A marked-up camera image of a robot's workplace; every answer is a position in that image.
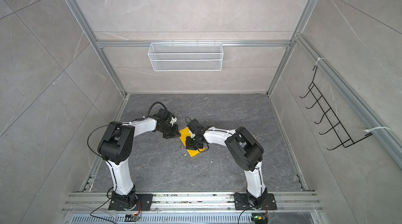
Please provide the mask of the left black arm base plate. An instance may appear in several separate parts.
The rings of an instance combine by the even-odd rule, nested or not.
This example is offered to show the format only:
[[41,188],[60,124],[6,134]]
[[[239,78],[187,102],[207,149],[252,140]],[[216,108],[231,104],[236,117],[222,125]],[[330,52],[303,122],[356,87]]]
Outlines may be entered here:
[[142,211],[149,211],[152,200],[153,194],[119,195],[113,192],[108,210],[136,211],[141,207]]

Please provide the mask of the yellow square paper sheet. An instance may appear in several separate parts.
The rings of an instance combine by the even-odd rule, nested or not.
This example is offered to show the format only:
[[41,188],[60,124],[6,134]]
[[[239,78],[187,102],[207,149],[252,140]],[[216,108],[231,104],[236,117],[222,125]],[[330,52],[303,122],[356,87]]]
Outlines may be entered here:
[[199,154],[205,150],[205,147],[203,147],[202,149],[188,149],[187,148],[187,143],[186,143],[187,138],[190,138],[192,140],[195,139],[195,134],[193,132],[191,132],[188,127],[180,130],[179,133],[181,134],[180,140],[183,143],[183,145],[185,146],[185,149],[189,153],[190,157],[194,157],[197,154]]

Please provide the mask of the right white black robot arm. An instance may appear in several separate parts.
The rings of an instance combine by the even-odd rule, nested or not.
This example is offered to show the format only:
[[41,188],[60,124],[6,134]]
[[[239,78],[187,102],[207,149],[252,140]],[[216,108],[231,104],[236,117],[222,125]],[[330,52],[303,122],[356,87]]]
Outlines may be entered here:
[[250,205],[259,207],[268,195],[262,176],[264,149],[244,127],[224,130],[216,127],[187,127],[180,131],[181,140],[191,156],[209,150],[211,144],[225,146],[237,165],[244,170]]

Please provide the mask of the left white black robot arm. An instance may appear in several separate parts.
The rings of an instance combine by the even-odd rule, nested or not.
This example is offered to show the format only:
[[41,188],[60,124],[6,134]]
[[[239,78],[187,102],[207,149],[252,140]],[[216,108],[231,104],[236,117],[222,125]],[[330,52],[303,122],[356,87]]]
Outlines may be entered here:
[[113,180],[112,201],[126,208],[137,203],[135,185],[130,176],[128,158],[133,149],[134,137],[158,131],[165,139],[178,138],[177,117],[165,108],[157,114],[131,122],[112,121],[98,145],[97,151],[106,162]]

